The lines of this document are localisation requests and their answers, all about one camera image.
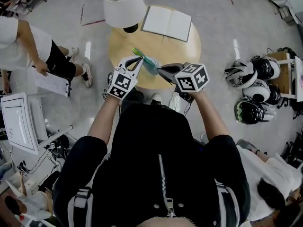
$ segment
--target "zipper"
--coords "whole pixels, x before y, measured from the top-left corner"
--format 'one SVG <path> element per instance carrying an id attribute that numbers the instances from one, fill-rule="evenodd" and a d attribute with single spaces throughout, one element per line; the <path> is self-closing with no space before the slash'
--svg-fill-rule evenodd
<path id="1" fill-rule="evenodd" d="M 163 200 L 164 200 L 166 209 L 168 211 L 167 217 L 175 217 L 176 214 L 174 213 L 174 200 L 166 197 L 165 172 L 164 172 L 164 167 L 163 167 L 163 162 L 162 162 L 162 155 L 158 155 L 158 156 L 159 156 L 159 164 L 160 164 L 160 170 L 161 170 Z"/>

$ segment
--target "lamp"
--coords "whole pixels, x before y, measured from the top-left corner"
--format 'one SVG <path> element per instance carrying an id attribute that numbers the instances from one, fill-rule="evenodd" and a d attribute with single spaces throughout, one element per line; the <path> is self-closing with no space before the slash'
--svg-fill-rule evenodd
<path id="1" fill-rule="evenodd" d="M 146 14 L 143 0 L 103 0 L 103 7 L 105 21 L 127 33 L 135 32 Z"/>

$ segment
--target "book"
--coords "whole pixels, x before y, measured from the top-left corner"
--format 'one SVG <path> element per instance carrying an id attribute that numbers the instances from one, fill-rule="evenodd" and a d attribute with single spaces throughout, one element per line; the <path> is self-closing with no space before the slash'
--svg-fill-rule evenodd
<path id="1" fill-rule="evenodd" d="M 191 20 L 191 16 L 179 11 L 150 6 L 142 30 L 187 42 Z"/>
<path id="2" fill-rule="evenodd" d="M 52 92 L 69 96 L 71 90 L 71 83 L 68 79 L 60 77 L 58 75 L 47 73 L 47 77 L 39 73 L 34 66 L 32 66 L 35 78 L 35 85 Z"/>

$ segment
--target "black jacket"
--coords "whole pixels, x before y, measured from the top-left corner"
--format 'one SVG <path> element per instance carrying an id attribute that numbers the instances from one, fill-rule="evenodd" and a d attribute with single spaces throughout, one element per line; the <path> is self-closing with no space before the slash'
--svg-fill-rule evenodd
<path id="1" fill-rule="evenodd" d="M 88 136 L 72 148 L 53 195 L 54 213 L 65 226 L 68 201 L 89 182 L 106 153 L 104 141 Z M 137 226 L 167 216 L 159 155 L 166 197 L 173 199 L 177 217 L 186 217 L 196 226 L 220 226 L 216 179 L 234 191 L 240 222 L 246 220 L 249 186 L 232 138 L 217 136 L 202 148 L 183 115 L 138 105 L 121 116 L 111 158 L 96 174 L 92 226 Z"/>

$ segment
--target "clipboard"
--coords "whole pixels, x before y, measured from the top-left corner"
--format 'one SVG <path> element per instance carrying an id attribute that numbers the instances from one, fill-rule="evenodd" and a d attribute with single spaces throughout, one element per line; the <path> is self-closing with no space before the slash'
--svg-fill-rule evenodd
<path id="1" fill-rule="evenodd" d="M 36 67 L 32 66 L 35 85 L 52 92 L 64 95 L 66 97 L 70 96 L 71 92 L 71 81 L 65 77 L 59 76 L 54 73 L 46 72 L 47 77 L 37 72 Z"/>

